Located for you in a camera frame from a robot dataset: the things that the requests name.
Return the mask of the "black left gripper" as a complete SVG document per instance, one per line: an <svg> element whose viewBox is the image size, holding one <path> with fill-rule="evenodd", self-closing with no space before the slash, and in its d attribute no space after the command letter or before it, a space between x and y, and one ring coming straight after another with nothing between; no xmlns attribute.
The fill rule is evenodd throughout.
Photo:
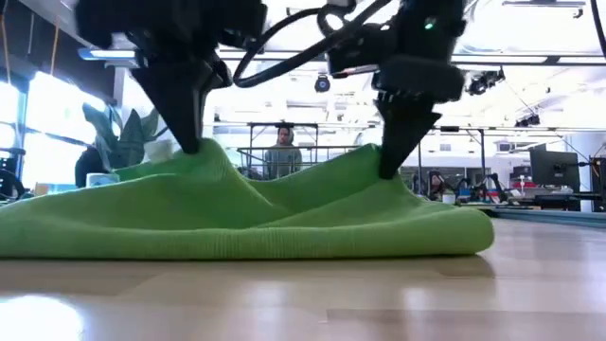
<svg viewBox="0 0 606 341"><path fill-rule="evenodd" d="M211 69L220 87L233 84L216 53L219 45L247 48L264 30L268 8L260 0L79 0L77 32L101 49L123 34L148 68L132 70L187 154L199 151L204 90ZM207 65L155 65L205 62Z"/></svg>

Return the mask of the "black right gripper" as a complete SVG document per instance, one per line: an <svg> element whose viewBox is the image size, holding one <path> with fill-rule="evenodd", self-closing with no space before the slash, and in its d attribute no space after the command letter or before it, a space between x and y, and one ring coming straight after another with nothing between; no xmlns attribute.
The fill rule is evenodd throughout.
<svg viewBox="0 0 606 341"><path fill-rule="evenodd" d="M333 78L370 73L383 118L379 176L392 179L440 118L435 102L460 100L465 78L452 64L467 22L457 0L401 1L384 23L364 23L326 53Z"/></svg>

